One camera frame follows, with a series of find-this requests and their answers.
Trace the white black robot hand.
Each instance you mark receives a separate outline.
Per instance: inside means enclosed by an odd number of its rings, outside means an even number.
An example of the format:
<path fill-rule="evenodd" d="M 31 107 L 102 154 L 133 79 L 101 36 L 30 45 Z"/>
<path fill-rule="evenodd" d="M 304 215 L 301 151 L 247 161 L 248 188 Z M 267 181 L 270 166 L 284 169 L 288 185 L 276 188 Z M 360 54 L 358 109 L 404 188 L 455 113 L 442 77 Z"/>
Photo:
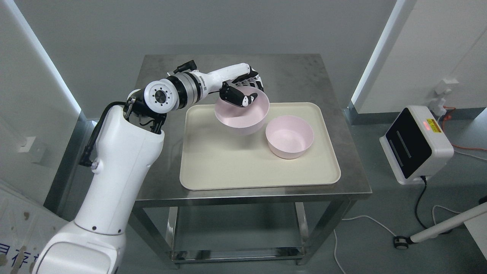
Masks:
<path fill-rule="evenodd" d="M 245 108 L 257 98 L 257 93 L 244 95 L 238 87 L 249 86 L 264 91 L 259 73 L 249 64 L 231 65 L 201 74 L 206 94 L 217 93 L 219 99 L 236 107 Z"/>

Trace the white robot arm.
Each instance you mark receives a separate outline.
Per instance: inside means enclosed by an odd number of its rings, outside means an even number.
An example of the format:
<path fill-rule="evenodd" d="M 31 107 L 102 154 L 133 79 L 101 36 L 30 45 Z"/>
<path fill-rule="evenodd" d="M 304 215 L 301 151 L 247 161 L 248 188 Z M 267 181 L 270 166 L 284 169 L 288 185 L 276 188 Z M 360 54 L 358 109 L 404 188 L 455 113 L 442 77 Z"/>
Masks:
<path fill-rule="evenodd" d="M 115 274 L 126 249 L 126 227 L 136 196 L 164 144 L 167 113 L 208 95 L 193 60 L 161 80 L 132 91 L 103 111 L 80 165 L 94 173 L 73 221 L 39 254 L 33 274 Z"/>

